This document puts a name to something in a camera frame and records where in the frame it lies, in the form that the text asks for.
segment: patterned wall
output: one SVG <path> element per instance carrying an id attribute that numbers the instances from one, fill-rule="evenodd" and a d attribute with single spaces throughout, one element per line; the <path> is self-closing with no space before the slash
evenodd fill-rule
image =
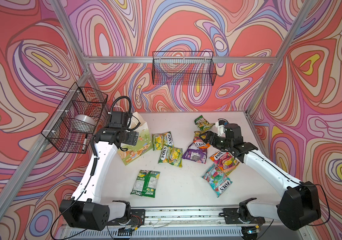
<path id="1" fill-rule="evenodd" d="M 0 1 L 0 191 L 82 74 L 48 1 L 19 3 Z M 49 145 L 3 217 L 0 239 L 47 237 L 89 157 Z"/>
<path id="2" fill-rule="evenodd" d="M 272 0 L 89 0 L 71 1 L 65 9 L 89 56 L 151 56 L 152 51 L 167 50 L 274 56 L 301 5 Z M 137 111 L 243 111 L 268 65 L 217 64 L 213 87 L 154 86 L 152 64 L 90 67 L 103 91 L 114 98 L 130 96 Z"/>
<path id="3" fill-rule="evenodd" d="M 275 163 L 324 187 L 331 220 L 312 231 L 342 240 L 342 1 L 312 9 L 252 118 Z"/>

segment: paper bag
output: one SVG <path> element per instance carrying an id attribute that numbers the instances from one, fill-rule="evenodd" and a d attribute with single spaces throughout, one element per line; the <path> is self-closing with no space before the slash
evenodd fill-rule
<path id="1" fill-rule="evenodd" d="M 134 130 L 135 132 L 139 133 L 138 142 L 135 146 L 122 143 L 122 148 L 128 148 L 128 150 L 125 152 L 118 149 L 118 155 L 123 160 L 123 163 L 125 165 L 134 161 L 136 158 L 143 155 L 146 151 L 152 149 L 152 137 L 149 133 L 147 122 L 142 118 L 142 116 L 140 116 L 138 112 L 133 113 L 133 115 L 140 121 L 140 126 Z M 135 127 L 137 124 L 138 120 L 132 117 L 130 128 Z"/>

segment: purple candy bag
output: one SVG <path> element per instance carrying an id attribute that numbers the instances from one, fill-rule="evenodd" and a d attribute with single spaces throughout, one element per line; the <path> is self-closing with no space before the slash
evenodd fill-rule
<path id="1" fill-rule="evenodd" d="M 205 164 L 205 161 L 207 160 L 207 149 L 200 149 L 198 146 L 192 143 L 188 147 L 187 151 L 183 154 L 182 159 Z"/>

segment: white tabletop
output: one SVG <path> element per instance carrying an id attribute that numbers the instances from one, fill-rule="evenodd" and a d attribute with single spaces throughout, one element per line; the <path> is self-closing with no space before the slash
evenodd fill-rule
<path id="1" fill-rule="evenodd" d="M 150 133 L 171 131 L 174 146 L 183 148 L 183 152 L 192 143 L 194 131 L 199 130 L 193 121 L 200 115 L 211 123 L 216 122 L 218 118 L 225 118 L 230 123 L 238 124 L 244 141 L 258 147 L 243 112 L 141 113 L 148 123 Z M 216 127 L 213 126 L 211 131 L 217 132 Z M 208 148 L 206 164 L 183 160 L 182 168 L 168 163 L 158 164 L 160 150 L 149 150 L 127 166 L 116 155 L 105 179 L 101 204 L 112 200 L 125 200 L 129 201 L 132 207 L 213 206 L 239 204 L 250 197 L 269 201 L 281 199 L 264 178 L 242 163 L 228 176 L 232 184 L 217 197 L 210 184 L 202 179 L 213 164 L 209 157 L 217 151 L 211 146 Z M 160 171 L 155 198 L 130 195 L 139 170 Z"/>

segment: wire basket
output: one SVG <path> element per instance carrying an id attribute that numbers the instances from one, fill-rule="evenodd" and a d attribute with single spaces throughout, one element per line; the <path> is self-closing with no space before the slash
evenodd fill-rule
<path id="1" fill-rule="evenodd" d="M 216 78 L 212 51 L 154 51 L 154 85 L 211 85 Z"/>
<path id="2" fill-rule="evenodd" d="M 44 130 L 46 132 L 42 132 L 43 136 L 59 152 L 86 153 L 107 97 L 107 94 L 99 90 L 78 86 L 58 121 L 52 129 Z"/>

